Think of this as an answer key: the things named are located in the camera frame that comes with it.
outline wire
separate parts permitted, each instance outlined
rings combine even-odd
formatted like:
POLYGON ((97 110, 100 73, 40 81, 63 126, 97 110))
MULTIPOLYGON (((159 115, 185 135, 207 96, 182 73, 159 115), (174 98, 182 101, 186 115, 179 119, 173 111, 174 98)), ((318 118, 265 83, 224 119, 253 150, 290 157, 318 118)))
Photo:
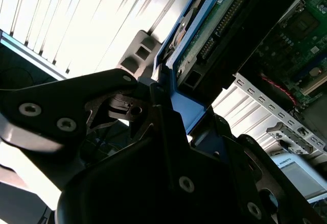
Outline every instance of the wire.
POLYGON ((273 82, 272 80, 270 80, 268 78, 265 78, 263 76, 260 76, 260 77, 264 81, 267 81, 269 84, 275 86, 276 88, 278 88, 279 90, 281 90, 283 93, 285 93, 289 97, 289 99, 291 99, 293 105, 296 106, 297 102, 296 102, 295 98, 292 96, 292 94, 289 91, 287 91, 286 89, 282 88, 280 85, 276 84, 275 82, 273 82))
POLYGON ((47 220, 47 218, 44 216, 46 214, 46 211, 48 210, 48 207, 46 206, 43 214, 41 215, 40 220, 37 222, 37 224, 42 224, 44 220, 47 220))
POLYGON ((54 77, 50 76, 50 77, 47 77, 45 80, 42 80, 42 81, 36 82, 35 85, 42 85, 42 84, 44 84, 44 83, 48 83, 48 82, 46 82, 46 81, 47 81, 47 80, 50 80, 50 79, 53 79, 53 80, 50 81, 50 82, 56 81, 56 79, 55 79, 54 77))
MULTIPOLYGON (((85 141, 88 141, 88 142, 90 142, 90 143, 92 143, 94 146, 96 146, 96 143, 95 142, 93 142, 93 141, 90 141, 90 140, 88 140, 88 139, 86 139, 85 141)), ((112 146, 112 147, 114 147, 116 150, 120 150, 118 147, 116 147, 116 146, 114 146, 113 144, 111 144, 111 143, 107 143, 108 145, 110 145, 110 146, 112 146)))
POLYGON ((119 150, 121 150, 121 149, 119 149, 118 147, 116 147, 116 146, 114 146, 114 144, 112 144, 112 143, 107 143, 108 145, 110 145, 110 146, 112 146, 114 149, 116 149, 117 151, 119 151, 119 150))
POLYGON ((111 127, 107 127, 104 131, 104 133, 102 134, 101 138, 99 138, 99 141, 97 142, 95 148, 93 149, 93 152, 90 154, 91 156, 93 156, 97 150, 101 147, 104 139, 107 137, 109 131, 111 130, 111 127))

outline electronic component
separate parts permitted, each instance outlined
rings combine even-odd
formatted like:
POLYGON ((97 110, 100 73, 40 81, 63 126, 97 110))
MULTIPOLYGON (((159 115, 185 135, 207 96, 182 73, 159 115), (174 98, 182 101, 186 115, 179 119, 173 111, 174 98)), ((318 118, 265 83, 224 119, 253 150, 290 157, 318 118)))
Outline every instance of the electronic component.
POLYGON ((189 27, 191 26, 191 23, 193 22, 204 1, 205 0, 194 0, 187 14, 181 19, 180 24, 174 34, 174 37, 165 48, 165 52, 162 56, 163 63, 166 63, 169 60, 171 55, 179 46, 180 42, 182 41, 189 27))
POLYGON ((282 122, 278 122, 276 126, 268 128, 267 133, 276 140, 283 141, 287 144, 287 150, 294 154, 310 154, 313 151, 312 145, 308 144, 282 122))
POLYGON ((321 85, 323 85, 327 81, 327 72, 322 73, 320 76, 318 76, 314 81, 310 82, 308 85, 306 85, 302 90, 303 95, 309 95, 311 92, 319 88, 321 85))
POLYGON ((318 78, 327 71, 326 5, 327 0, 301 0, 270 32, 253 58, 252 68, 284 84, 300 110, 323 94, 323 89, 316 88, 322 87, 318 78))
POLYGON ((291 36, 303 40, 319 26, 319 21, 307 10, 302 11, 290 22, 287 30, 291 36))
POLYGON ((319 67, 314 67, 311 69, 311 71, 309 72, 309 74, 312 76, 312 77, 317 77, 321 74, 321 69, 319 67))
POLYGON ((241 9, 241 6, 246 0, 234 0, 231 6, 228 8, 228 11, 224 15, 224 17, 219 22, 215 34, 219 37, 222 36, 223 32, 230 25, 233 18, 237 15, 238 11, 241 9))

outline gray metal panel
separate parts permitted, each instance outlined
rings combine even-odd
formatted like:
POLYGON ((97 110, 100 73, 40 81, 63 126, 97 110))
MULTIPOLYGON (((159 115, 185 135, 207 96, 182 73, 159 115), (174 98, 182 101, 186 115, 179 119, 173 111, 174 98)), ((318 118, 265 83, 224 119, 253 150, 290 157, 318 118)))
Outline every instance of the gray metal panel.
POLYGON ((163 42, 187 2, 0 0, 0 29, 75 77, 115 68, 139 30, 163 42))
POLYGON ((248 134, 267 151, 278 149, 274 138, 266 133, 267 128, 279 120, 233 83, 213 102, 214 112, 224 117, 232 133, 238 137, 248 134))
POLYGON ((323 140, 265 96, 239 73, 236 74, 233 84, 227 90, 223 90, 213 102, 213 108, 215 113, 227 120, 235 136, 248 134, 267 152, 280 149, 276 140, 267 134, 267 128, 274 127, 277 122, 283 122, 298 136, 314 146, 316 148, 314 153, 320 151, 326 154, 323 150, 325 146, 323 140), (304 128, 308 134, 301 136, 299 128, 304 128))

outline ribbed metal surface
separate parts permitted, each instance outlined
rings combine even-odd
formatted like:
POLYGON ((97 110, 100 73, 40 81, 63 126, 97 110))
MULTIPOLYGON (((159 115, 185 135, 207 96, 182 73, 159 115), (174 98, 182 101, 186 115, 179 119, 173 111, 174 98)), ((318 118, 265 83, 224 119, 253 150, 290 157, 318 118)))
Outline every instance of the ribbed metal surface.
POLYGON ((278 149, 276 140, 268 135, 266 130, 275 126, 279 120, 238 88, 236 84, 233 83, 229 89, 223 90, 214 101, 213 108, 215 113, 227 120, 236 137, 248 134, 264 150, 278 149))
POLYGON ((0 0, 0 29, 69 77, 111 69, 139 30, 163 42, 188 0, 0 0))

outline red cable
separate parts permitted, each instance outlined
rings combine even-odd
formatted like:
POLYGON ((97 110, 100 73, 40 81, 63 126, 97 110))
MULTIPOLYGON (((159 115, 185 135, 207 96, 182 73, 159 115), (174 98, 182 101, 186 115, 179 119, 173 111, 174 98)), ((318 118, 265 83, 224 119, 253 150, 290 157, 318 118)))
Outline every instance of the red cable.
POLYGON ((267 81, 269 84, 275 86, 276 88, 278 88, 279 90, 281 90, 282 92, 284 92, 291 99, 291 101, 294 104, 294 106, 296 106, 296 100, 295 100, 295 98, 286 89, 282 88, 281 86, 279 86, 278 84, 276 84, 275 82, 273 82, 272 80, 270 80, 268 78, 265 78, 265 77, 262 77, 261 76, 261 79, 267 81))

